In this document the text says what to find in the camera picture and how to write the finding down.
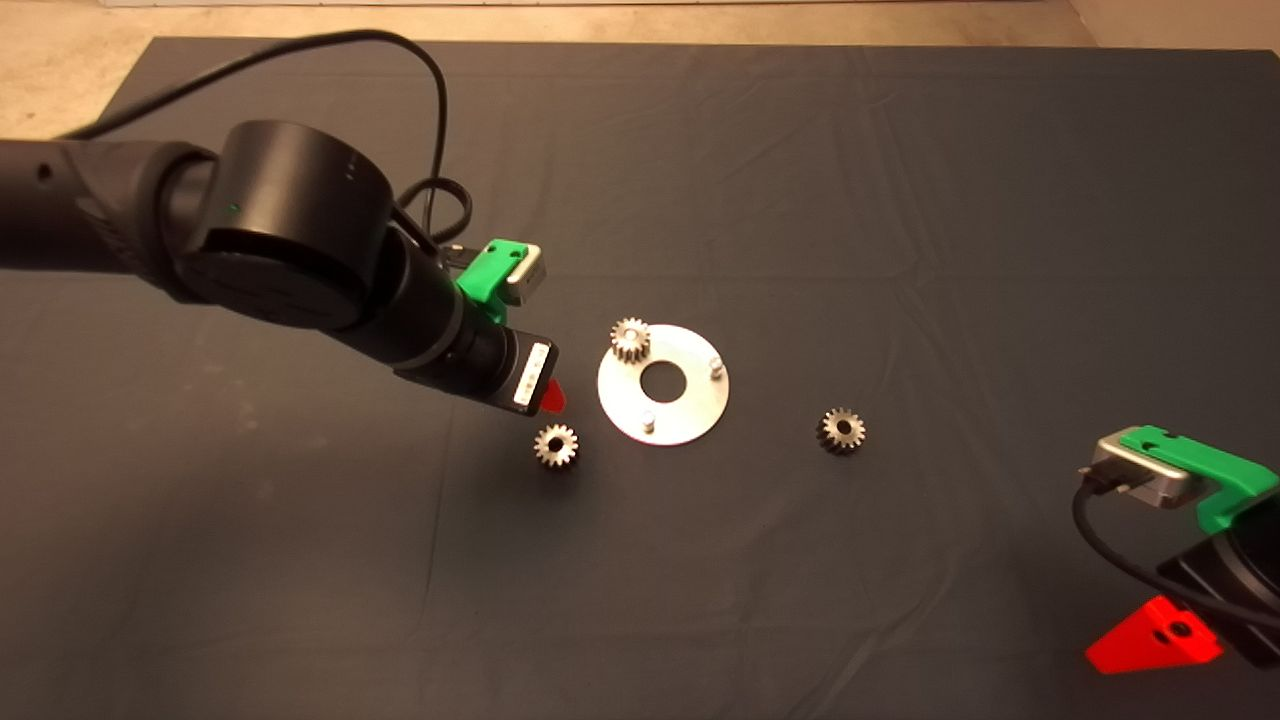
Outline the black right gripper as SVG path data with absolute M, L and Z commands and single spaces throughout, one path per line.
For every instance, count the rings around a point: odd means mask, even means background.
M 1270 498 L 1236 516 L 1231 528 L 1161 562 L 1157 573 L 1216 600 L 1276 615 L 1277 552 L 1279 502 Z M 1224 655 L 1217 634 L 1249 665 L 1263 670 L 1277 669 L 1276 630 L 1243 626 L 1217 618 L 1203 621 L 1166 596 L 1146 601 L 1103 633 L 1085 648 L 1085 660 L 1105 675 L 1197 666 Z

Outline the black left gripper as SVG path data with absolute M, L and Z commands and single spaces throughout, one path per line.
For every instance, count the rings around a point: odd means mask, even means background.
M 462 329 L 429 363 L 397 368 L 406 380 L 515 414 L 562 414 L 567 398 L 553 378 L 559 347 L 504 325 Z

